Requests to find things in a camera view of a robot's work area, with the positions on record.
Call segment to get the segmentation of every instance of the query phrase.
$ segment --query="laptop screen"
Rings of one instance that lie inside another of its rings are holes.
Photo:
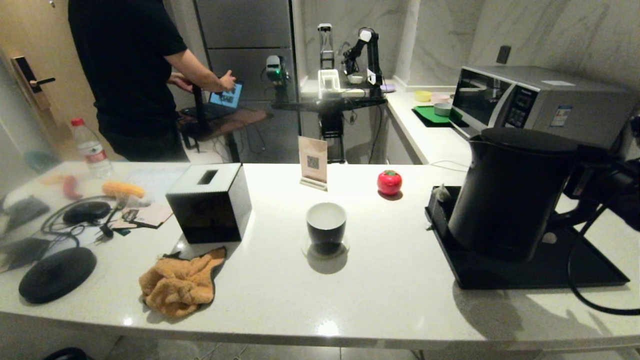
[[[220,95],[212,92],[211,96],[209,96],[209,102],[211,104],[218,104],[236,109],[238,107],[238,100],[240,100],[242,86],[242,83],[236,82],[236,87],[231,91],[225,91]]]

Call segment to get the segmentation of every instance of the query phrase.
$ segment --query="person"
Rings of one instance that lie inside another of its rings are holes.
[[[113,150],[129,161],[188,161],[167,84],[229,91],[231,70],[218,78],[198,61],[162,0],[70,0],[68,22]]]

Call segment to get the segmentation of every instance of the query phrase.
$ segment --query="microwave oven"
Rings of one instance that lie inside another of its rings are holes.
[[[450,117],[466,137],[520,127],[611,149],[636,101],[623,88],[541,67],[462,67]]]

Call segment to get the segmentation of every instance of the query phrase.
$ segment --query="microwave control panel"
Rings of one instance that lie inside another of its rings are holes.
[[[513,100],[507,112],[506,123],[521,129],[527,122],[538,93],[521,86],[516,86],[513,93]]]

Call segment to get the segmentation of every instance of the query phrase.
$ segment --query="black pants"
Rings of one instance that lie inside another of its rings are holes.
[[[133,122],[98,113],[100,134],[129,161],[189,161],[174,119]]]

